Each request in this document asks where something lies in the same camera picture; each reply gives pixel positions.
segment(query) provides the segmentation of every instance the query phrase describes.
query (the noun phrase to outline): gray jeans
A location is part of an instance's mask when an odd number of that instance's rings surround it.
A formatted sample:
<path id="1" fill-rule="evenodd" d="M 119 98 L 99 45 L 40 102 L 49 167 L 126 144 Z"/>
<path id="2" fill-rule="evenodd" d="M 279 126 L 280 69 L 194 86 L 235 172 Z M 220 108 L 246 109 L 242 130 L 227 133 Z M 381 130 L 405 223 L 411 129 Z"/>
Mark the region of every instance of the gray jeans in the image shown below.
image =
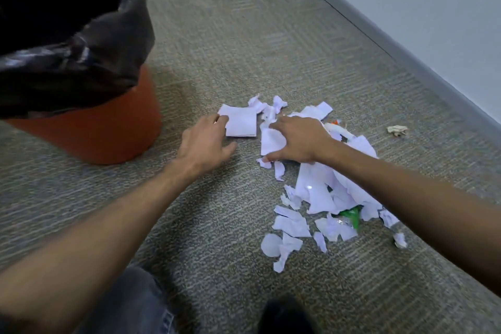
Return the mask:
<path id="1" fill-rule="evenodd" d="M 128 267 L 85 318 L 77 334 L 175 334 L 155 278 Z"/>

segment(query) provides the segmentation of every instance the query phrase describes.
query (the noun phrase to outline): person's left arm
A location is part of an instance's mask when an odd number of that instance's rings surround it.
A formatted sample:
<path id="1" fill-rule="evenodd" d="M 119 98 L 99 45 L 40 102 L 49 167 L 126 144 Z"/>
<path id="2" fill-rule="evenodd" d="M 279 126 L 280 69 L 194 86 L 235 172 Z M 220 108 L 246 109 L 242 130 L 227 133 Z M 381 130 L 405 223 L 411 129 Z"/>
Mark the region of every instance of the person's left arm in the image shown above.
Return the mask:
<path id="1" fill-rule="evenodd" d="M 159 175 L 1 273 L 0 313 L 27 323 L 26 332 L 71 332 L 172 201 L 235 152 L 234 142 L 222 146 L 227 121 L 200 118 Z"/>

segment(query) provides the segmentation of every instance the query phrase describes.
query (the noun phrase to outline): bin liner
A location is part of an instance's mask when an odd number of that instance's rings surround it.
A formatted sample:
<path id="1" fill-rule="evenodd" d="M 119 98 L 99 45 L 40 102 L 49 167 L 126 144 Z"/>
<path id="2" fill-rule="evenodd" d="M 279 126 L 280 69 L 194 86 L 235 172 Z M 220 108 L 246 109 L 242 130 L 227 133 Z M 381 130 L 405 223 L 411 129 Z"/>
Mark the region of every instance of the bin liner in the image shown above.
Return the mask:
<path id="1" fill-rule="evenodd" d="M 0 0 L 0 119 L 118 97 L 153 44 L 146 0 Z"/>

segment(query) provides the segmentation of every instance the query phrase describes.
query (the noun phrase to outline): person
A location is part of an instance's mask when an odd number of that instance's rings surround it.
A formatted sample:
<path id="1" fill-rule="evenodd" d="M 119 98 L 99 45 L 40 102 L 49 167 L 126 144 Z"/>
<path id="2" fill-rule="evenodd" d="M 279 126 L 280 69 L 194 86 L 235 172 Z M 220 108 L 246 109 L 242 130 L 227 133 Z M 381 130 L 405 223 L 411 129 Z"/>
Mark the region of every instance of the person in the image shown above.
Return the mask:
<path id="1" fill-rule="evenodd" d="M 155 222 L 188 185 L 227 161 L 227 116 L 203 116 L 155 177 L 75 224 L 0 274 L 0 332 L 174 333 L 152 275 L 127 267 Z M 353 180 L 443 256 L 501 295 L 501 210 L 335 141 L 321 123 L 282 116 L 287 145 L 265 161 L 320 162 Z M 259 332 L 313 333 L 291 298 L 265 309 Z"/>

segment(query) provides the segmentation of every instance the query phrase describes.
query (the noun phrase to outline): gray baseboard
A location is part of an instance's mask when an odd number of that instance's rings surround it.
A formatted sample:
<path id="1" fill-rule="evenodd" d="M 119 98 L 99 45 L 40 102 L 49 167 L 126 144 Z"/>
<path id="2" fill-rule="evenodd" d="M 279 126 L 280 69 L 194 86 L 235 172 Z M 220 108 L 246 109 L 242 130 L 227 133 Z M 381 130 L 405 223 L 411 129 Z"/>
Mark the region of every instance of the gray baseboard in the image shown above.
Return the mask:
<path id="1" fill-rule="evenodd" d="M 353 25 L 373 40 L 399 64 L 435 92 L 453 108 L 472 128 L 501 148 L 501 124 L 487 115 L 471 100 L 451 86 L 447 81 L 417 59 L 407 49 L 383 32 L 377 25 L 364 16 L 346 0 L 326 0 L 332 7 L 346 17 Z"/>

